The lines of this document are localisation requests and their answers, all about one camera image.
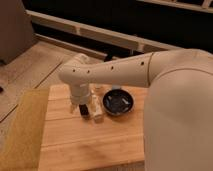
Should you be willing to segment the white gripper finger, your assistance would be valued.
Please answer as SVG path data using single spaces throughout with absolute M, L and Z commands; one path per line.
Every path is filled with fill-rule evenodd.
M 70 113 L 73 113 L 75 109 L 76 109 L 76 105 L 73 103 L 70 103 Z
M 92 96 L 91 101 L 92 118 L 95 122 L 101 122 L 103 120 L 103 110 L 99 100 L 96 95 Z

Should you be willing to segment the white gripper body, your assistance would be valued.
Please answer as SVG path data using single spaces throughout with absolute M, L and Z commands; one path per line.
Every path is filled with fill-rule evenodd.
M 85 105 L 90 102 L 91 91 L 88 84 L 70 85 L 70 99 L 74 105 Z

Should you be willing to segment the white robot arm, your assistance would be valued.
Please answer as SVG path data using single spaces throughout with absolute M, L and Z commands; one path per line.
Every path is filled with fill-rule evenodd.
M 178 49 L 98 64 L 78 54 L 59 78 L 74 104 L 88 102 L 90 83 L 146 87 L 145 170 L 213 171 L 213 53 Z

